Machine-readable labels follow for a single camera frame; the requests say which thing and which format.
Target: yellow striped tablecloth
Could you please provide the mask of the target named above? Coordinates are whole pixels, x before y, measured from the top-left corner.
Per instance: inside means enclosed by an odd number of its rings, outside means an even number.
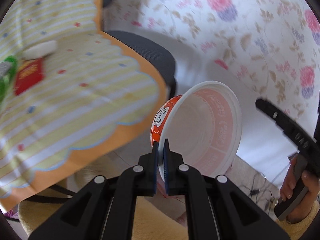
[[[16,0],[0,24],[0,59],[56,39],[45,78],[0,116],[3,212],[149,127],[165,84],[137,53],[100,31],[101,0]]]

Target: metal rivet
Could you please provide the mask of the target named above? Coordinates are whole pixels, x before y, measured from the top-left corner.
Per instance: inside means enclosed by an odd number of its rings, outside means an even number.
[[[179,165],[179,170],[180,171],[187,171],[187,170],[189,170],[189,166],[186,164],[181,164],[181,165]]]
[[[104,182],[104,180],[105,180],[105,178],[103,176],[97,176],[94,178],[94,182],[97,184]]]
[[[141,165],[136,165],[133,167],[133,171],[141,172],[141,171],[143,171],[143,167]]]
[[[224,175],[219,175],[217,177],[217,181],[220,182],[220,183],[226,183],[228,181],[228,178]]]

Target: chair leg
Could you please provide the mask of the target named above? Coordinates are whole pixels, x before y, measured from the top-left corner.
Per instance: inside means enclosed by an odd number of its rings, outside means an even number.
[[[176,94],[176,89],[177,89],[177,82],[176,82],[176,79],[173,78],[173,82],[172,82],[172,84],[170,86],[169,99],[174,97],[174,95]]]

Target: red snack packet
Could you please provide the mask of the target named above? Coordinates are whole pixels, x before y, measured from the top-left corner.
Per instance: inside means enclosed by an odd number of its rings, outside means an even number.
[[[44,78],[42,70],[43,58],[25,61],[17,71],[14,86],[15,95],[19,95]]]

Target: hand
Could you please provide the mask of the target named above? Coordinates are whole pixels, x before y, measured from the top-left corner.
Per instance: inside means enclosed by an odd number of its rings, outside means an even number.
[[[280,195],[283,201],[286,201],[292,197],[292,190],[296,186],[296,180],[293,174],[293,168],[296,162],[297,157],[294,157],[290,161],[291,165],[280,189]],[[309,191],[300,204],[296,206],[296,208],[286,217],[286,220],[292,224],[301,222],[309,215],[312,205],[320,191],[319,179],[317,176],[308,171],[304,171],[301,177],[303,184],[309,189]]]

